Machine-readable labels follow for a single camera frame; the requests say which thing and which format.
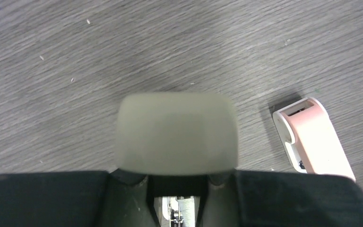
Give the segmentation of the cream beige stapler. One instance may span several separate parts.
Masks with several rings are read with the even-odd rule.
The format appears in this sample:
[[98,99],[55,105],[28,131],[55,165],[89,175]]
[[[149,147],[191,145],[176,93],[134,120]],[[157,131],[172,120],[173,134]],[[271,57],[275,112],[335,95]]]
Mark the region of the cream beige stapler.
[[172,227],[239,225],[238,127],[220,94],[157,92],[124,98],[117,118],[121,170],[149,178]]

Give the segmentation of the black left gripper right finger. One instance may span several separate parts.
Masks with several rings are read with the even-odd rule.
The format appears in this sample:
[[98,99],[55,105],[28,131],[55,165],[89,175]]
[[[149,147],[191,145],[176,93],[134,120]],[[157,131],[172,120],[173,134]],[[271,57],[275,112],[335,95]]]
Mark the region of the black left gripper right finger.
[[201,209],[201,227],[363,227],[363,191],[335,175],[236,171]]

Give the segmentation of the pink white stapler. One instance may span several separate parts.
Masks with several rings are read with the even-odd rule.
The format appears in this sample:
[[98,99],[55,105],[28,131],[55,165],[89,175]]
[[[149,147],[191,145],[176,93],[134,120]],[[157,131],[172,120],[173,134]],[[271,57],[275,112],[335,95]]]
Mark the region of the pink white stapler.
[[272,119],[295,171],[356,181],[329,114],[317,99],[302,98],[274,111]]

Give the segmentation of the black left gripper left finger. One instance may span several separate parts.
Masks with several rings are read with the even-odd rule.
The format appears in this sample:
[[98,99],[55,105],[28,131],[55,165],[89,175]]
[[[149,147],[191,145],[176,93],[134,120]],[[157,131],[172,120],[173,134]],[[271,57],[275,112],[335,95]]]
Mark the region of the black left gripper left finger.
[[0,174],[0,227],[157,227],[147,176],[115,170]]

